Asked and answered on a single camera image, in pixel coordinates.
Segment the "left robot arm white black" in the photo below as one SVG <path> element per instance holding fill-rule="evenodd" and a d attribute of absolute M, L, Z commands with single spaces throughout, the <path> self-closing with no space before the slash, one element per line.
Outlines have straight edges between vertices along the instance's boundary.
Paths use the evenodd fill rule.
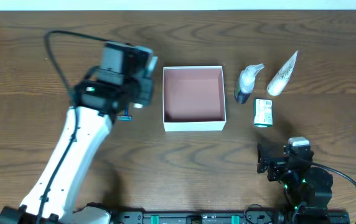
<path fill-rule="evenodd" d="M 117 42 L 104 46 L 100 66 L 73 89 L 73 106 L 60 139 L 37 183 L 19 208 L 4 207 L 0 223 L 114 223 L 111 210 L 90 203 L 74 210 L 96 151 L 129 104 L 147 106 L 152 98 L 151 49 Z"/>

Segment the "clear pump bottle dark liquid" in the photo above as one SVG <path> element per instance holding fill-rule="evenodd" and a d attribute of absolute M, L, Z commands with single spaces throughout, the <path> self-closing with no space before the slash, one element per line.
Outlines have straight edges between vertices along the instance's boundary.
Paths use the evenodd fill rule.
<path fill-rule="evenodd" d="M 234 91 L 234 97 L 238 104 L 245 104 L 247 102 L 254 89 L 256 76 L 264 67 L 262 63 L 249 65 L 241 71 Z"/>

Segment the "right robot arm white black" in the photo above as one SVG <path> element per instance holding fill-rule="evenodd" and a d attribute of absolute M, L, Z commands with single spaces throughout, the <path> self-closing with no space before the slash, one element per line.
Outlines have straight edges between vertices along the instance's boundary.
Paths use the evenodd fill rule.
<path fill-rule="evenodd" d="M 257 173 L 267 172 L 270 182 L 283 184 L 288 204 L 295 209 L 326 209 L 332 198 L 333 176 L 311 165 L 314 152 L 309 144 L 289 143 L 284 156 L 273 157 L 263 145 L 257 145 Z"/>

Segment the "blue disposable razor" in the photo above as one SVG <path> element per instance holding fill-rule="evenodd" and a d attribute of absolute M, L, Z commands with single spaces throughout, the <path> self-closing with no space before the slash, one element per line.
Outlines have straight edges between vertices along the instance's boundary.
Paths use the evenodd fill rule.
<path fill-rule="evenodd" d="M 119 115 L 117 117 L 117 119 L 120 121 L 131 121 L 132 118 L 133 117 L 129 114 L 129 110 L 125 110 L 123 115 Z"/>

